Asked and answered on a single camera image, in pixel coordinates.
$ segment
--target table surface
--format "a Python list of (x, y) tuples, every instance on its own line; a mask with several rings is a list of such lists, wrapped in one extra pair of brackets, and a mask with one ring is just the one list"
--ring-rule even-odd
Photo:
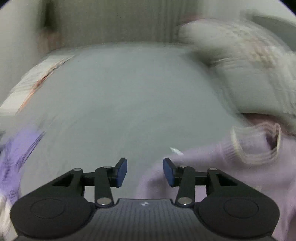
[[(212, 76), (188, 47), (98, 45), (73, 50), (28, 105), (0, 119), (6, 136), (29, 123), (46, 135), (26, 161), (25, 195), (73, 169), (95, 171), (121, 157), (128, 172), (114, 199), (132, 198), (147, 168), (171, 154), (207, 145), (244, 122), (217, 97)], [(94, 189), (85, 198), (93, 201)]]

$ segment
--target pink garment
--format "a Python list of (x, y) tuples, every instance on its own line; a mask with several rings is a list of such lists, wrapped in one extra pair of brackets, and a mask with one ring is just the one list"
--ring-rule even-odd
[[(269, 196), (280, 210), (273, 237), (278, 241), (287, 240), (296, 208), (296, 140), (283, 136), (278, 124), (234, 128), (218, 144), (191, 149), (169, 158), (176, 166), (187, 165), (200, 172), (216, 167)], [(177, 192), (178, 187), (168, 185), (161, 160), (142, 177), (135, 198), (175, 200)], [(205, 197), (205, 188), (196, 187), (195, 201)]]

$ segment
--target gray curtain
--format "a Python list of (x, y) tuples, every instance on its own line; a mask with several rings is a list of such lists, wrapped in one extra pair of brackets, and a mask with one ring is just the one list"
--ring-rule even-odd
[(57, 0), (66, 47), (107, 42), (174, 42), (198, 0)]

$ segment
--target wall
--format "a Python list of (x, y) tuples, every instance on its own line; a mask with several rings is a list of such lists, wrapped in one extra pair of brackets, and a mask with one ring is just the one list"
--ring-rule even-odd
[(204, 0), (203, 3), (205, 17), (231, 20), (239, 18), (242, 10), (250, 9), (296, 22), (296, 16), (280, 0)]
[(0, 9), (0, 104), (40, 59), (38, 8), (39, 0), (10, 0)]

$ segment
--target metal screw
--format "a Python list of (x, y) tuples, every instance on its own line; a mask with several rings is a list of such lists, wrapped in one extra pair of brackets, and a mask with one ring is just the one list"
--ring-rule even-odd
[(192, 199), (189, 197), (181, 197), (178, 199), (178, 203), (180, 203), (182, 205), (189, 205), (192, 203)]
[(101, 197), (96, 201), (98, 204), (104, 206), (104, 205), (109, 205), (112, 200), (110, 198), (107, 197)]

